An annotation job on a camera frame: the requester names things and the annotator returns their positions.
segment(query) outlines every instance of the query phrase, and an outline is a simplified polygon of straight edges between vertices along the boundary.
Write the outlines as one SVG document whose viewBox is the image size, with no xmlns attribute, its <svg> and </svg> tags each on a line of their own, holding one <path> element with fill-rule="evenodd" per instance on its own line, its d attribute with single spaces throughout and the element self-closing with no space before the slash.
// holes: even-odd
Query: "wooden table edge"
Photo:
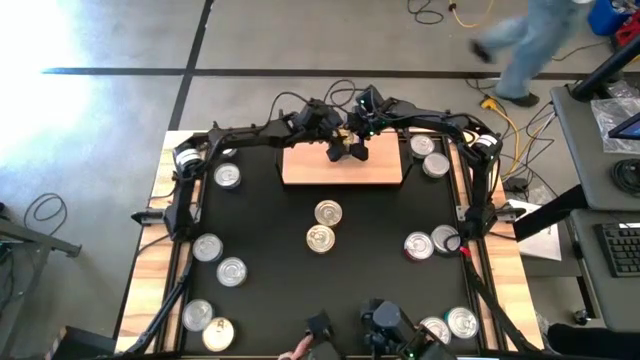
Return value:
<svg viewBox="0 0 640 360">
<path fill-rule="evenodd" d="M 167 131 L 165 134 L 164 143 L 162 146 L 162 154 L 160 158 L 160 162 L 158 165 L 158 170 L 156 172 L 156 180 L 153 185 L 153 194 L 163 194 L 168 193 L 167 188 L 170 189 L 172 185 L 166 184 L 167 181 L 167 171 L 170 173 L 173 171 L 173 163 L 171 161 L 170 168 L 164 168 L 163 164 L 169 165 L 169 161 L 167 157 L 171 156 L 170 150 L 173 149 L 176 145 L 180 144 L 182 141 L 189 138 L 192 134 L 198 133 L 201 131 Z M 462 175 L 462 167 L 460 163 L 460 158 L 455 146 L 450 145 L 451 157 L 452 157 L 452 168 L 455 171 L 456 178 L 456 187 L 459 194 L 461 205 L 465 205 L 468 203 L 467 194 L 464 186 L 464 177 Z M 168 205 L 168 200 L 170 199 L 159 199 L 151 201 L 150 206 L 154 208 L 162 208 Z M 496 204 L 496 207 L 500 207 L 504 202 L 506 202 L 505 194 L 502 188 L 502 182 L 498 182 L 498 186 L 493 195 L 493 201 Z M 492 229 L 493 232 L 497 232 L 501 235 L 514 237 L 513 227 L 506 224 L 496 224 Z M 166 234 L 166 230 L 163 225 L 154 225 L 152 227 L 145 228 L 142 231 L 140 246 L 144 246 L 148 242 L 152 241 L 153 238 L 157 238 L 162 234 Z M 171 243 L 167 240 L 168 244 L 164 244 L 162 247 L 155 245 L 149 250 L 156 248 L 156 251 L 148 251 L 142 253 L 138 258 L 134 259 L 135 266 L 132 273 L 132 279 L 130 282 L 130 288 L 128 289 L 128 296 L 125 301 L 124 313 L 122 316 L 122 321 L 120 324 L 120 329 L 118 329 L 118 338 L 116 344 L 116 351 L 124 351 L 129 346 L 131 346 L 138 335 L 144 331 L 146 326 L 149 324 L 157 310 L 160 308 L 162 297 L 159 298 L 156 296 L 154 300 L 155 303 L 147 303 L 145 304 L 144 310 L 137 310 L 139 307 L 138 303 L 140 301 L 145 301 L 145 295 L 141 294 L 139 291 L 131 291 L 134 286 L 138 286 L 135 281 L 135 275 L 138 273 L 145 273 L 145 267 L 150 266 L 149 264 L 162 264 L 162 262 L 167 263 L 171 257 Z M 509 318 L 514 322 L 516 327 L 525 335 L 525 337 L 534 345 L 542 348 L 542 338 L 540 336 L 540 331 L 538 328 L 538 324 L 536 321 L 535 311 L 533 308 L 533 303 L 531 301 L 531 294 L 529 293 L 529 287 L 527 283 L 527 279 L 524 273 L 524 267 L 522 265 L 522 260 L 520 258 L 520 252 L 518 248 L 518 244 L 515 241 L 503 239 L 497 236 L 488 235 L 485 238 L 485 244 L 489 257 L 489 265 L 491 268 L 491 272 L 493 275 L 494 285 L 496 288 L 497 298 L 505 310 Z M 482 269 L 479 266 L 479 254 L 477 249 L 477 244 L 470 244 L 470 249 L 474 259 L 474 265 L 476 269 L 482 274 Z M 188 253 L 188 244 L 182 244 L 180 247 L 179 254 L 179 271 L 178 275 L 182 271 L 184 264 L 186 263 L 186 255 Z M 162 276 L 150 276 L 146 274 L 147 277 L 142 276 L 140 278 L 141 281 L 149 280 L 151 281 L 161 281 L 166 282 L 167 275 L 165 271 L 164 277 Z M 175 334 L 178 329 L 178 311 L 180 309 L 180 304 L 182 299 L 176 304 L 174 309 L 171 311 L 171 316 L 169 318 L 167 332 L 165 337 L 165 351 L 174 350 L 174 340 Z M 488 312 L 488 309 L 483 301 L 480 301 L 481 304 L 481 314 L 480 318 L 485 324 L 485 332 L 487 337 L 487 344 L 489 348 L 497 348 L 496 342 L 496 332 L 493 328 L 493 321 L 491 314 Z M 509 348 L 515 350 L 513 344 L 509 342 Z M 148 352 L 151 352 L 153 349 L 153 345 L 149 347 Z"/>
</svg>

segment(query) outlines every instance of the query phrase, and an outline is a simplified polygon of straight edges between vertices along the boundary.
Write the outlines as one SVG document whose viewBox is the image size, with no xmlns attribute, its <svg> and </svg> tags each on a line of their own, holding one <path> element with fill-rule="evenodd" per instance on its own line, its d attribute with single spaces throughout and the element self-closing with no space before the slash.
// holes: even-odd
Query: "wooden board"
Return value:
<svg viewBox="0 0 640 360">
<path fill-rule="evenodd" d="M 167 194 L 173 188 L 171 172 L 173 171 L 174 165 L 171 157 L 171 150 L 192 134 L 192 131 L 167 132 L 160 165 L 156 175 L 156 182 L 153 188 L 154 195 Z M 464 178 L 462 176 L 462 168 L 460 166 L 458 152 L 452 145 L 450 146 L 450 149 L 452 154 L 452 168 L 456 175 L 458 193 L 460 195 L 461 202 L 465 204 L 468 200 L 464 187 Z M 199 188 L 196 188 L 194 196 L 197 194 L 198 189 Z M 158 199 L 152 200 L 151 203 L 154 208 L 160 208 L 166 207 L 169 204 L 169 200 L 170 198 Z M 498 182 L 498 187 L 493 194 L 493 201 L 496 204 L 496 207 L 500 207 L 506 202 L 501 182 Z M 493 228 L 493 232 L 505 236 L 514 236 L 513 228 L 510 225 L 503 223 L 496 224 Z M 163 234 L 166 234 L 166 231 L 162 225 L 155 225 L 146 228 L 142 233 L 141 246 L 158 238 L 159 236 L 162 236 Z M 543 345 L 540 337 L 540 330 L 538 329 L 533 303 L 531 302 L 531 295 L 529 293 L 529 286 L 524 274 L 524 268 L 522 266 L 522 260 L 520 259 L 517 242 L 492 235 L 488 235 L 485 238 L 485 242 L 500 305 L 505 310 L 509 318 L 514 322 L 516 327 L 522 331 L 525 337 L 538 348 L 542 348 Z M 185 246 L 187 245 L 183 245 L 180 253 L 182 265 L 184 265 L 184 259 L 186 259 L 186 254 L 188 253 L 188 248 Z M 476 264 L 478 272 L 482 275 L 482 269 L 480 269 L 478 265 L 479 257 L 476 244 L 471 244 L 470 248 L 474 256 L 474 264 Z M 169 259 L 171 257 L 171 249 L 171 242 L 168 240 L 163 241 L 153 247 L 150 247 L 137 258 L 129 294 L 127 299 L 125 299 L 125 311 L 120 326 L 116 351 L 123 351 L 131 346 L 137 339 L 138 335 L 146 329 L 149 322 L 153 319 L 153 316 L 160 308 L 164 285 L 167 278 Z M 175 335 L 177 327 L 180 326 L 177 322 L 177 309 L 178 307 L 173 309 L 171 313 L 172 315 L 169 319 L 169 329 L 167 331 L 165 341 L 165 350 L 173 350 L 173 339 L 175 338 L 173 335 Z M 485 324 L 487 332 L 489 347 L 496 348 L 496 335 L 492 328 L 493 323 L 491 314 L 488 312 L 484 303 L 481 303 L 481 312 L 481 318 Z M 515 350 L 511 343 L 509 343 L 509 345 L 511 349 Z"/>
<path fill-rule="evenodd" d="M 353 157 L 337 162 L 327 158 L 327 144 L 297 144 L 283 150 L 285 184 L 400 184 L 402 165 L 398 135 L 383 133 L 367 141 L 369 160 Z"/>
</svg>

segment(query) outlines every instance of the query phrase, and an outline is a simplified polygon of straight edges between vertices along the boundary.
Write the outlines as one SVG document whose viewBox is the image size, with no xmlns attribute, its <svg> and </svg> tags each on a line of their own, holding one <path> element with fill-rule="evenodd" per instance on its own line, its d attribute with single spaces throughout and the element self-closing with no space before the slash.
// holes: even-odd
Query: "wooden table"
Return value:
<svg viewBox="0 0 640 360">
<path fill-rule="evenodd" d="M 176 145 L 189 138 L 193 133 L 193 131 L 167 132 L 162 147 L 160 164 L 156 173 L 156 180 L 153 186 L 152 194 L 154 196 L 165 195 L 172 190 L 174 183 L 171 180 L 171 174 L 174 169 L 174 164 L 171 150 Z M 455 178 L 457 182 L 456 186 L 461 199 L 460 205 L 466 205 L 468 204 L 468 201 L 465 191 L 464 177 L 462 176 L 460 158 L 453 145 L 450 145 L 450 149 L 452 156 L 452 169 L 455 171 Z M 196 184 L 194 197 L 199 192 L 198 190 L 199 184 Z M 170 200 L 170 197 L 153 199 L 150 202 L 150 207 L 165 208 L 169 204 Z M 493 202 L 496 207 L 500 207 L 506 202 L 501 182 L 498 182 L 497 189 L 493 194 Z M 492 231 L 504 236 L 514 236 L 513 228 L 504 223 L 497 223 L 493 227 Z M 142 232 L 140 247 L 163 235 L 166 235 L 164 225 L 152 225 L 146 227 Z M 540 337 L 540 331 L 538 329 L 538 323 L 536 321 L 533 304 L 531 302 L 529 286 L 525 277 L 517 242 L 488 235 L 485 237 L 485 244 L 500 305 L 516 327 L 526 336 L 529 342 L 538 348 L 542 348 L 542 339 Z M 171 241 L 161 241 L 160 243 L 146 249 L 135 260 L 136 263 L 129 291 L 125 299 L 126 305 L 118 333 L 116 351 L 126 350 L 133 345 L 138 338 L 138 335 L 147 328 L 156 312 L 160 309 L 165 283 L 168 276 L 169 259 L 171 257 L 172 247 L 173 243 Z M 477 244 L 472 242 L 469 247 L 474 255 L 474 264 L 476 265 L 476 269 L 482 276 L 482 270 L 479 266 Z M 180 261 L 178 273 L 182 271 L 181 269 L 186 263 L 187 253 L 188 244 L 182 244 L 179 248 Z M 179 305 L 180 302 L 176 304 L 169 318 L 169 325 L 164 342 L 164 350 L 166 351 L 174 350 L 175 334 L 178 326 L 180 326 L 178 324 Z M 480 305 L 481 318 L 485 325 L 488 345 L 490 348 L 495 349 L 497 348 L 496 333 L 493 328 L 491 314 L 483 301 L 480 301 Z M 513 344 L 510 342 L 509 347 L 515 350 Z M 148 352 L 152 351 L 152 349 L 153 344 L 149 347 Z"/>
</svg>

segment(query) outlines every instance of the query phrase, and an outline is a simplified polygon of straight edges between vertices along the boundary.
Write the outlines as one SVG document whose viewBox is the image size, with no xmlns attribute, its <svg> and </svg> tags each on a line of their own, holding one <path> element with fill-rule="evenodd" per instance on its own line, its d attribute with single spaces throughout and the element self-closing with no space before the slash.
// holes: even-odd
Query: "silver can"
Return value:
<svg viewBox="0 0 640 360">
<path fill-rule="evenodd" d="M 193 243 L 193 256 L 202 261 L 217 261 L 222 256 L 222 241 L 213 234 L 203 234 Z"/>
<path fill-rule="evenodd" d="M 433 140 L 427 135 L 414 135 L 409 143 L 411 145 L 411 154 L 418 159 L 424 159 L 436 148 Z"/>
<path fill-rule="evenodd" d="M 213 307 L 205 300 L 190 301 L 182 311 L 182 325 L 189 331 L 202 331 L 213 318 Z"/>
<path fill-rule="evenodd" d="M 444 320 L 431 316 L 420 321 L 420 324 L 429 329 L 443 343 L 448 344 L 451 342 L 451 331 Z"/>
<path fill-rule="evenodd" d="M 237 152 L 238 149 L 224 149 L 222 150 L 222 157 L 229 159 L 232 158 Z"/>
<path fill-rule="evenodd" d="M 449 325 L 451 333 L 460 339 L 469 339 L 478 333 L 478 319 L 471 310 L 456 307 L 444 315 L 444 321 Z"/>
<path fill-rule="evenodd" d="M 313 213 L 318 223 L 324 226 L 336 226 L 342 219 L 342 207 L 332 200 L 319 202 Z"/>
<path fill-rule="evenodd" d="M 432 178 L 441 178 L 449 171 L 449 159 L 440 153 L 431 153 L 424 158 L 422 170 Z"/>
<path fill-rule="evenodd" d="M 239 286 L 247 279 L 247 266 L 236 257 L 226 258 L 218 265 L 216 275 L 224 286 Z"/>
<path fill-rule="evenodd" d="M 328 226 L 315 225 L 307 231 L 307 245 L 315 253 L 324 254 L 328 252 L 335 242 L 336 235 Z"/>
<path fill-rule="evenodd" d="M 412 232 L 404 241 L 404 252 L 411 260 L 425 260 L 433 254 L 433 241 L 421 231 Z"/>
<path fill-rule="evenodd" d="M 433 245 L 436 247 L 436 251 L 441 254 L 446 254 L 451 252 L 451 249 L 455 250 L 459 248 L 460 236 L 454 235 L 458 235 L 458 231 L 453 226 L 440 225 L 433 229 L 433 232 L 431 232 L 431 239 L 433 240 Z"/>
<path fill-rule="evenodd" d="M 202 342 L 210 351 L 223 351 L 231 345 L 236 336 L 233 324 L 227 318 L 217 317 L 211 320 L 202 332 Z"/>
<path fill-rule="evenodd" d="M 240 169 L 231 163 L 220 164 L 213 173 L 216 183 L 225 189 L 233 189 L 240 184 Z"/>
</svg>

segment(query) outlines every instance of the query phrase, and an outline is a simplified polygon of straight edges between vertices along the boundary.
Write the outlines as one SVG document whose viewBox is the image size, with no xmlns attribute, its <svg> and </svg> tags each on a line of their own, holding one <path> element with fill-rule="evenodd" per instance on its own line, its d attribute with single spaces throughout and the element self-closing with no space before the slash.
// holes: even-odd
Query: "paper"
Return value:
<svg viewBox="0 0 640 360">
<path fill-rule="evenodd" d="M 522 216 L 526 216 L 540 208 L 539 205 L 518 200 L 509 200 L 509 204 L 514 208 L 525 209 L 527 212 Z M 518 246 L 520 247 L 520 254 L 522 255 L 562 261 L 558 225 L 554 224 L 539 233 L 520 241 Z"/>
</svg>

